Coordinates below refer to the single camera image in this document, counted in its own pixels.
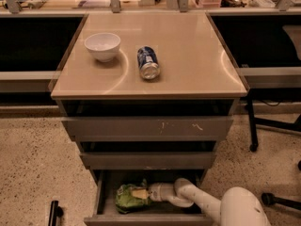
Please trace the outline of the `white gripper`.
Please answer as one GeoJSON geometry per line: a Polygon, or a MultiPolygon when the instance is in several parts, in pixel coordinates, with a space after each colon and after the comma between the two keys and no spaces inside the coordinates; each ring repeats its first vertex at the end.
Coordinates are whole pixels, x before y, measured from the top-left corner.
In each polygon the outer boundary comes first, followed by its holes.
{"type": "Polygon", "coordinates": [[[148,197],[154,202],[175,202],[176,193],[173,184],[155,183],[146,188],[135,188],[131,192],[132,196],[141,200],[148,197]]]}

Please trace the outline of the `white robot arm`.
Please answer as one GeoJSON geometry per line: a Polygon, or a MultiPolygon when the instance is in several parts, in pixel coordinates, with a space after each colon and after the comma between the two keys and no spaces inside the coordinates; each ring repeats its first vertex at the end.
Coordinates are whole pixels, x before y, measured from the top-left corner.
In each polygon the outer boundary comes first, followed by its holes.
{"type": "Polygon", "coordinates": [[[155,183],[131,191],[134,198],[169,202],[178,207],[198,206],[218,226],[271,226],[256,196],[242,187],[228,189],[219,200],[189,180],[179,178],[174,184],[155,183]]]}

